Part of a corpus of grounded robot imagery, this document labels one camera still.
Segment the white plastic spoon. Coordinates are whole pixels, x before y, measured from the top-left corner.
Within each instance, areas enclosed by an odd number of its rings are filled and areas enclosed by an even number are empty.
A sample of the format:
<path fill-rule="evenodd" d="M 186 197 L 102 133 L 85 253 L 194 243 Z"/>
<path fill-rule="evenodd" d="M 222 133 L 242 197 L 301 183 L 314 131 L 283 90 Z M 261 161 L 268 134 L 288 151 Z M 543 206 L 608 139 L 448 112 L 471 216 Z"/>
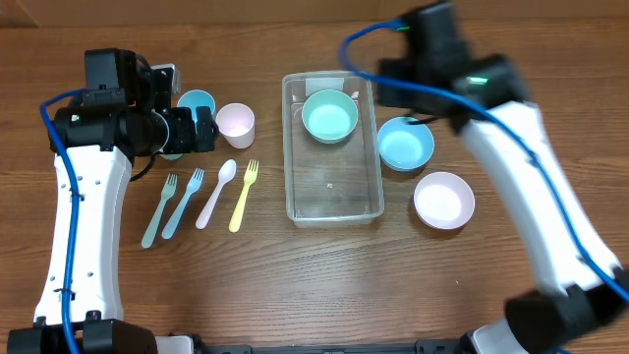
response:
<path fill-rule="evenodd" d="M 199 230 L 205 229 L 207 224 L 210 221 L 212 213 L 215 209 L 217 201 L 220 197 L 222 189 L 225 185 L 231 182 L 237 172 L 237 162 L 234 159 L 228 159 L 219 169 L 218 171 L 218 180 L 216 187 L 212 191 L 210 197 L 205 203 L 203 209 L 200 212 L 199 217 L 196 220 L 195 227 Z"/>

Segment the blue plastic fork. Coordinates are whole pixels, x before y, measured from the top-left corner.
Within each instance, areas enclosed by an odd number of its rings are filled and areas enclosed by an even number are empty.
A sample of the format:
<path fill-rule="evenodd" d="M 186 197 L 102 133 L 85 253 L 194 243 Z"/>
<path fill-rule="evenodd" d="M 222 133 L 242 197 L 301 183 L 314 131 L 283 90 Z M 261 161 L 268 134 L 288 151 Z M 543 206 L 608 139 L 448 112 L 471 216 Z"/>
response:
<path fill-rule="evenodd" d="M 193 194 L 195 194 L 201 187 L 204 178 L 204 170 L 201 168 L 196 168 L 190 181 L 187 184 L 186 191 L 176 208 L 174 209 L 171 217 L 168 219 L 166 225 L 164 226 L 161 236 L 163 239 L 168 240 L 171 239 L 178 225 L 183 217 L 183 214 L 186 210 L 188 202 L 190 201 Z"/>

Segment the yellow plastic fork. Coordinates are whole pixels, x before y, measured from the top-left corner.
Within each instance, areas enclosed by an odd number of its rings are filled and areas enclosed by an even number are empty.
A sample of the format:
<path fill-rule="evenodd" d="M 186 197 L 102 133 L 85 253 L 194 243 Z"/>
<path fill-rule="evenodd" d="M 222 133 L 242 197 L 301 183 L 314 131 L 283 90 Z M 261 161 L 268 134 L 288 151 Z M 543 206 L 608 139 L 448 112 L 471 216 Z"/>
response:
<path fill-rule="evenodd" d="M 252 187 L 253 183 L 257 180 L 258 168 L 259 168 L 259 162 L 255 159 L 251 159 L 244 175 L 243 189 L 241 191 L 240 197 L 237 201 L 237 204 L 235 206 L 234 212 L 232 214 L 232 217 L 230 219 L 230 223 L 228 226 L 229 231 L 232 233 L 238 232 L 241 228 L 244 213 L 245 213 L 246 203 L 247 203 L 247 197 L 248 197 L 250 188 Z"/>

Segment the green plastic cup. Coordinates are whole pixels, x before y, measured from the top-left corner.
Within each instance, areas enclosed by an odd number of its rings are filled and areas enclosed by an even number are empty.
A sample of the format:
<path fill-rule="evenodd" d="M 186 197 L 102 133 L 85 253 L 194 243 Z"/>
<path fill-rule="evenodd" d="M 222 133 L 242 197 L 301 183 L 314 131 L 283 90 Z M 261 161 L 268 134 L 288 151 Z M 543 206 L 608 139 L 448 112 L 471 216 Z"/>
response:
<path fill-rule="evenodd" d="M 183 157 L 182 153 L 179 154 L 161 154 L 160 157 L 166 159 L 166 160 L 177 160 L 181 157 Z"/>

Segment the pink plastic cup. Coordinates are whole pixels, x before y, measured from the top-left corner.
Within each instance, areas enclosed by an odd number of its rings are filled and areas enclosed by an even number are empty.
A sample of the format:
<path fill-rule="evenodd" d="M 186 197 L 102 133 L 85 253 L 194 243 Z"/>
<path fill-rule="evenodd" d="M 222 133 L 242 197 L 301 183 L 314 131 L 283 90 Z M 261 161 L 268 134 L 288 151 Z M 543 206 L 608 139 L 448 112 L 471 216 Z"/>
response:
<path fill-rule="evenodd" d="M 233 148 L 248 148 L 253 143 L 255 121 L 255 113 L 243 103 L 229 103 L 216 114 L 219 131 Z"/>

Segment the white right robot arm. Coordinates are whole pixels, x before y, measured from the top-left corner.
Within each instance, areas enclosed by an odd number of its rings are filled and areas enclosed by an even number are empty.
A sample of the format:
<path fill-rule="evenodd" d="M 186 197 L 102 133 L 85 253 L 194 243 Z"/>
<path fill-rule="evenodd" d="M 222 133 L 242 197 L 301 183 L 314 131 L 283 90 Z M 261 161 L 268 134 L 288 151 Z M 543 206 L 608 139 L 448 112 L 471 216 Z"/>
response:
<path fill-rule="evenodd" d="M 536 286 L 463 337 L 465 353 L 548 353 L 628 309 L 628 272 L 582 209 L 540 108 L 503 55 L 476 57 L 439 1 L 390 22 L 407 43 L 378 63 L 378 102 L 445 118 L 485 169 L 525 245 Z"/>

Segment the blue plastic cup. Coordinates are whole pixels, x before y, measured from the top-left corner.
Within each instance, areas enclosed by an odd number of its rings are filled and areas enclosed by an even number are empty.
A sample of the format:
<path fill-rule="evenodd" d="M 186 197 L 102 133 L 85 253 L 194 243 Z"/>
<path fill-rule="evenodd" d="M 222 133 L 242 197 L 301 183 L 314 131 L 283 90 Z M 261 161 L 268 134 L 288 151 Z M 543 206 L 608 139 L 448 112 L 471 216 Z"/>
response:
<path fill-rule="evenodd" d="M 214 97 L 202 89 L 192 89 L 183 93 L 177 102 L 177 106 L 189 108 L 194 122 L 198 121 L 197 108 L 200 106 L 208 107 L 212 115 L 216 112 Z"/>

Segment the blue plastic bowl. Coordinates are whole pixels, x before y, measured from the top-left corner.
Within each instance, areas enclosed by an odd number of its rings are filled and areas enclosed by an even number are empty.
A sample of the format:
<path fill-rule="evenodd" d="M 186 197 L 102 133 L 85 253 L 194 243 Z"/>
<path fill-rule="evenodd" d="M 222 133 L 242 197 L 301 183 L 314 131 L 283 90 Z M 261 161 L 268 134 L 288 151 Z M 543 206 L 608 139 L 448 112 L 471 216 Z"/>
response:
<path fill-rule="evenodd" d="M 390 169 L 409 172 L 426 165 L 435 150 L 430 128 L 411 117 L 386 121 L 377 134 L 381 161 Z"/>

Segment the green plastic bowl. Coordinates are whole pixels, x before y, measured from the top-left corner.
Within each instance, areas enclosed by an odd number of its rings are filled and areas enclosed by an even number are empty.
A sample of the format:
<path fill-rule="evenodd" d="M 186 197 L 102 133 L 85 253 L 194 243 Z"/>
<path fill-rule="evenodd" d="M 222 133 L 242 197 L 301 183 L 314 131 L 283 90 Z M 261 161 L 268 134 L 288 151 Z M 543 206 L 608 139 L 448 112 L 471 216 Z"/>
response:
<path fill-rule="evenodd" d="M 324 144 L 337 144 L 349 137 L 359 120 L 356 102 L 346 93 L 325 89 L 312 94 L 302 110 L 308 133 Z"/>

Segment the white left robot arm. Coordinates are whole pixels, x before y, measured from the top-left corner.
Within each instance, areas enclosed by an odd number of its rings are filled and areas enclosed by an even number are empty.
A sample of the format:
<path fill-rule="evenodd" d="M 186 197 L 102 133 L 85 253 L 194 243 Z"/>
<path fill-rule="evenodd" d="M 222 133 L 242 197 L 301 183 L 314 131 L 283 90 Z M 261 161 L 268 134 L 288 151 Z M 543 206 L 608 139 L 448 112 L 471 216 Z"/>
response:
<path fill-rule="evenodd" d="M 29 328 L 10 331 L 9 354 L 202 353 L 195 334 L 157 336 L 129 324 L 118 281 L 120 223 L 139 157 L 214 149 L 210 109 L 175 107 L 180 74 L 150 65 L 131 50 L 85 54 L 86 84 L 61 93 L 39 112 L 57 179 L 51 259 Z"/>

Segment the green plastic fork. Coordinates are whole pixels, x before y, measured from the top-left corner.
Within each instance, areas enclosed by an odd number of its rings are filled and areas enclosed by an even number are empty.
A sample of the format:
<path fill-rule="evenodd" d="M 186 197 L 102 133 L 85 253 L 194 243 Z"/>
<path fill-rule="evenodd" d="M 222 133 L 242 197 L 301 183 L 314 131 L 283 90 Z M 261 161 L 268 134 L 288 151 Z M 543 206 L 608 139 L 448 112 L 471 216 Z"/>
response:
<path fill-rule="evenodd" d="M 146 231 L 141 241 L 141 246 L 143 249 L 148 249 L 153 244 L 160 221 L 161 221 L 162 214 L 166 207 L 166 204 L 174 196 L 176 192 L 177 181 L 178 181 L 178 177 L 176 174 L 169 174 L 167 176 L 163 189 L 161 191 L 160 201 L 146 228 Z"/>

